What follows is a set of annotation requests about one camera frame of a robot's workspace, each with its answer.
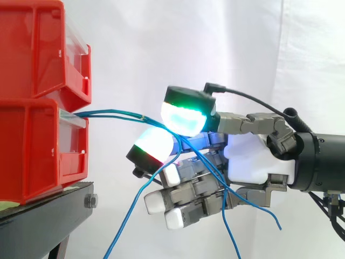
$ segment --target robotic hand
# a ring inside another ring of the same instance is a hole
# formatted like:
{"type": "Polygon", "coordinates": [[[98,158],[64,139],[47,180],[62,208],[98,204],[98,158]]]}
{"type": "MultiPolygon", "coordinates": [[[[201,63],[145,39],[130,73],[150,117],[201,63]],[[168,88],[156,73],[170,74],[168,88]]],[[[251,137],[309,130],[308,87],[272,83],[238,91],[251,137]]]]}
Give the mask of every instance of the robotic hand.
{"type": "MultiPolygon", "coordinates": [[[[281,113],[254,97],[214,84],[206,84],[203,92],[169,87],[164,106],[162,117],[168,128],[182,135],[203,132],[190,138],[190,142],[199,150],[209,149],[204,155],[225,176],[227,184],[243,186],[236,191],[241,197],[258,206],[269,207],[272,191],[286,192],[289,186],[307,192],[345,241],[345,230],[336,222],[337,218],[345,221],[342,217],[344,201],[340,199],[345,191],[345,137],[315,134],[292,108],[281,113]],[[241,95],[274,113],[247,116],[217,113],[215,99],[211,96],[213,92],[241,95]],[[167,105],[175,109],[186,107],[186,104],[192,110],[190,114],[185,108],[179,115],[167,112],[167,105]],[[164,119],[163,114],[169,114],[170,120],[164,119]],[[183,127],[181,121],[188,128],[179,132],[183,127]],[[312,191],[324,192],[324,198],[312,191]]],[[[177,149],[175,140],[171,155],[176,154],[177,149]]],[[[183,152],[191,150],[183,146],[183,152]]],[[[138,171],[142,170],[137,166],[136,175],[138,171]]],[[[147,174],[152,173],[144,170],[141,177],[147,174]]],[[[187,227],[221,211],[224,188],[197,157],[170,165],[160,178],[163,189],[149,193],[144,200],[149,214],[164,213],[168,229],[187,227]]],[[[227,195],[226,209],[244,204],[235,195],[227,195]]]]}

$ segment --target red storage bin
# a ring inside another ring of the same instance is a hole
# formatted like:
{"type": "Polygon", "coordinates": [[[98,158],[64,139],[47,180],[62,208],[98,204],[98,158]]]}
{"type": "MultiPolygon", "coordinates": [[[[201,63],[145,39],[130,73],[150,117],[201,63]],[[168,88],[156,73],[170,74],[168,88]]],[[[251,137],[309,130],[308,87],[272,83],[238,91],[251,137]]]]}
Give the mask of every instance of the red storage bin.
{"type": "Polygon", "coordinates": [[[0,201],[25,204],[87,177],[88,121],[54,100],[0,99],[0,201]]]}
{"type": "Polygon", "coordinates": [[[91,103],[91,49],[55,0],[0,0],[0,98],[50,98],[73,112],[91,103]]]}

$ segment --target white wall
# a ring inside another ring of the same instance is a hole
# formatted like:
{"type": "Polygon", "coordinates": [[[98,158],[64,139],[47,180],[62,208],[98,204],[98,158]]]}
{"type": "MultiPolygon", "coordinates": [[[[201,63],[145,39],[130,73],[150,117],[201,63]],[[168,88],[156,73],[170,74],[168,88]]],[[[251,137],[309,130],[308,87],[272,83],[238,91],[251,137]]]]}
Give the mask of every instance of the white wall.
{"type": "MultiPolygon", "coordinates": [[[[318,133],[345,135],[344,7],[337,0],[284,2],[272,104],[295,107],[318,133]]],[[[283,231],[258,213],[252,258],[344,258],[343,241],[308,194],[289,190],[272,211],[283,231]]]]}
{"type": "MultiPolygon", "coordinates": [[[[93,100],[87,109],[116,108],[160,119],[168,85],[202,89],[228,85],[235,63],[229,13],[222,2],[64,1],[69,16],[92,47],[93,100]]],[[[219,99],[231,110],[232,99],[219,99]]],[[[101,258],[145,180],[132,175],[125,156],[143,125],[92,119],[89,177],[99,206],[72,233],[66,258],[101,258]]],[[[157,189],[152,185],[145,191],[157,189]]],[[[243,258],[251,258],[256,211],[227,213],[243,258]]],[[[221,215],[180,231],[168,231],[163,215],[147,215],[140,199],[112,258],[227,258],[236,256],[221,215]]]]}
{"type": "MultiPolygon", "coordinates": [[[[277,74],[276,78],[281,0],[64,2],[92,47],[93,101],[88,110],[117,108],[159,119],[168,85],[202,89],[211,81],[271,101],[280,109],[294,105],[307,122],[316,117],[315,113],[309,116],[315,103],[303,109],[301,99],[285,96],[291,91],[288,86],[296,85],[288,80],[291,77],[277,74]],[[285,92],[277,87],[282,81],[287,82],[285,92]]],[[[303,23],[302,17],[297,21],[303,23]]],[[[217,104],[223,111],[264,111],[230,95],[217,97],[217,104]]],[[[313,128],[321,126],[314,121],[313,128]]],[[[105,253],[144,181],[132,176],[133,164],[125,156],[145,128],[131,122],[92,119],[88,180],[95,182],[99,206],[72,233],[66,258],[101,258],[105,253]]],[[[152,185],[145,193],[156,188],[152,185]]],[[[323,255],[344,252],[325,216],[305,195],[290,192],[286,202],[273,210],[282,232],[270,216],[253,208],[242,206],[226,213],[242,258],[309,258],[294,257],[290,251],[295,250],[313,255],[310,258],[321,258],[320,250],[323,255]]],[[[168,231],[163,215],[147,215],[140,199],[112,253],[112,258],[136,257],[236,258],[236,254],[220,214],[183,230],[168,231]]]]}

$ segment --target tangled blue wire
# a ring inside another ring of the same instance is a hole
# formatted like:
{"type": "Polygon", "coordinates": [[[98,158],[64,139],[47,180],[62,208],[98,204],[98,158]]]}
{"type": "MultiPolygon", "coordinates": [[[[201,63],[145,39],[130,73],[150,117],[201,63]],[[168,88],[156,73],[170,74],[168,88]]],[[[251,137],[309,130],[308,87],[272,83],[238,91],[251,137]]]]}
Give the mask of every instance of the tangled blue wire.
{"type": "Polygon", "coordinates": [[[239,253],[237,244],[235,242],[235,239],[231,233],[230,227],[226,221],[225,218],[225,207],[226,207],[226,198],[227,198],[227,192],[232,193],[233,195],[235,195],[237,198],[239,198],[240,200],[248,203],[249,205],[258,208],[260,210],[263,210],[267,213],[269,213],[270,215],[273,216],[273,218],[275,219],[279,229],[281,230],[281,226],[279,224],[279,221],[277,219],[277,217],[269,210],[259,207],[257,205],[255,205],[254,203],[246,200],[245,198],[241,197],[240,195],[238,195],[234,190],[232,190],[227,184],[226,181],[223,177],[223,175],[220,173],[220,171],[218,170],[218,168],[216,166],[214,166],[214,164],[212,164],[199,150],[197,150],[189,141],[187,138],[185,137],[181,137],[179,135],[177,135],[176,133],[172,132],[171,130],[169,130],[168,128],[166,128],[162,123],[151,119],[150,117],[146,117],[143,116],[141,114],[138,113],[133,113],[133,112],[127,112],[127,111],[120,111],[120,110],[97,110],[97,111],[88,111],[88,112],[79,112],[79,113],[75,113],[75,115],[80,116],[82,118],[87,117],[87,118],[115,118],[115,119],[121,119],[121,120],[128,120],[128,121],[134,121],[134,122],[139,122],[139,123],[145,123],[145,124],[149,124],[155,127],[159,127],[159,128],[163,128],[166,131],[168,131],[170,134],[172,134],[177,142],[178,142],[178,152],[177,155],[167,164],[165,164],[164,166],[162,166],[157,172],[155,172],[152,177],[149,179],[149,181],[147,183],[145,183],[138,191],[138,193],[136,194],[132,205],[130,206],[124,220],[122,221],[122,224],[118,230],[118,232],[116,233],[113,242],[110,244],[106,254],[104,255],[103,259],[107,259],[109,258],[109,255],[111,254],[114,246],[116,245],[117,241],[119,240],[123,229],[126,226],[126,223],[130,217],[130,215],[132,214],[132,211],[139,199],[139,196],[142,194],[142,192],[146,189],[146,187],[148,187],[153,179],[167,166],[169,166],[170,164],[172,164],[173,162],[175,162],[177,160],[177,158],[180,156],[181,152],[182,152],[182,142],[184,142],[185,144],[187,144],[192,150],[193,152],[196,153],[196,155],[198,156],[198,158],[200,159],[200,161],[205,165],[205,167],[211,172],[211,174],[224,186],[224,198],[223,198],[223,205],[222,205],[222,217],[223,217],[223,221],[224,224],[226,226],[226,229],[230,235],[230,238],[232,240],[232,243],[234,245],[234,248],[236,250],[237,256],[239,259],[241,259],[241,255],[239,253]],[[117,116],[117,115],[97,115],[97,114],[103,114],[103,113],[115,113],[115,114],[121,114],[121,115],[125,115],[125,116],[129,116],[132,118],[127,118],[127,117],[123,117],[123,116],[117,116]]]}

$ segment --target black cable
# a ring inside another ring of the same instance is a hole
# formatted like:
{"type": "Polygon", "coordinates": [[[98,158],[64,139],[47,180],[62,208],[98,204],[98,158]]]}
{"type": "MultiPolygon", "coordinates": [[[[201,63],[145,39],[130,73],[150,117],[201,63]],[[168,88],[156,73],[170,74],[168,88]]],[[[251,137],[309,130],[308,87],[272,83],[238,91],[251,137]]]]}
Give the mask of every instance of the black cable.
{"type": "Polygon", "coordinates": [[[338,216],[338,218],[342,221],[342,222],[345,222],[345,217],[343,217],[343,216],[338,216]]]}
{"type": "Polygon", "coordinates": [[[233,90],[233,89],[229,89],[226,88],[225,86],[221,86],[221,85],[217,85],[217,84],[211,84],[211,83],[206,83],[205,88],[204,88],[204,92],[212,94],[212,93],[233,93],[236,94],[238,96],[242,96],[244,98],[247,98],[249,100],[255,101],[256,103],[262,105],[263,107],[271,110],[272,112],[286,118],[287,115],[278,111],[276,108],[272,107],[271,105],[265,103],[264,101],[259,100],[258,98],[255,98],[254,96],[250,96],[249,94],[237,91],[237,90],[233,90]]]}
{"type": "Polygon", "coordinates": [[[269,109],[270,111],[282,116],[286,122],[293,128],[296,132],[311,132],[312,129],[308,127],[308,125],[298,116],[297,111],[294,108],[286,108],[284,112],[278,111],[276,108],[272,107],[271,105],[265,103],[264,101],[255,98],[254,96],[250,96],[249,94],[226,88],[222,85],[206,83],[204,92],[208,94],[213,93],[233,93],[238,96],[242,96],[249,100],[255,101],[256,103],[264,106],[265,108],[269,109]]]}
{"type": "MultiPolygon", "coordinates": [[[[147,174],[144,174],[143,175],[145,178],[147,178],[147,179],[151,179],[151,176],[150,175],[147,175],[147,174]]],[[[156,184],[158,184],[158,185],[160,185],[160,186],[163,186],[163,184],[162,184],[162,182],[160,181],[160,180],[157,180],[157,179],[153,179],[153,181],[156,183],[156,184]]]]}
{"type": "Polygon", "coordinates": [[[316,199],[319,203],[321,203],[324,207],[326,207],[327,205],[325,204],[325,202],[323,201],[322,198],[318,197],[315,193],[313,192],[309,192],[308,193],[312,198],[316,199]]]}
{"type": "Polygon", "coordinates": [[[345,241],[345,230],[339,225],[338,222],[336,222],[336,218],[338,217],[340,220],[342,220],[343,222],[345,222],[345,218],[343,216],[329,216],[328,212],[326,211],[326,209],[322,206],[321,203],[324,203],[324,201],[316,196],[314,193],[309,192],[308,193],[310,195],[310,197],[313,199],[313,201],[315,201],[316,205],[319,206],[319,208],[323,211],[323,213],[326,215],[326,217],[328,217],[330,219],[330,222],[332,224],[332,227],[334,229],[334,231],[338,234],[338,236],[343,239],[343,241],[345,241]]]}
{"type": "Polygon", "coordinates": [[[345,230],[336,222],[336,217],[330,219],[333,229],[338,234],[338,236],[345,241],[345,230]]]}
{"type": "Polygon", "coordinates": [[[252,100],[252,101],[255,101],[256,103],[262,105],[263,107],[271,110],[272,112],[284,117],[285,119],[288,117],[286,114],[278,111],[276,108],[272,107],[271,105],[259,100],[258,98],[255,98],[254,96],[250,96],[249,94],[246,94],[246,93],[243,93],[243,92],[240,92],[240,91],[236,91],[236,90],[233,90],[233,89],[229,89],[229,88],[226,88],[225,89],[225,92],[227,93],[233,93],[233,94],[236,94],[238,96],[242,96],[242,97],[245,97],[249,100],[252,100]]]}
{"type": "Polygon", "coordinates": [[[322,212],[329,218],[329,215],[328,215],[328,212],[326,211],[326,209],[322,206],[322,204],[321,204],[317,199],[315,199],[315,198],[312,196],[312,194],[314,194],[314,193],[309,192],[308,194],[311,196],[311,198],[313,199],[313,201],[315,201],[316,205],[319,206],[319,208],[322,210],[322,212]]]}

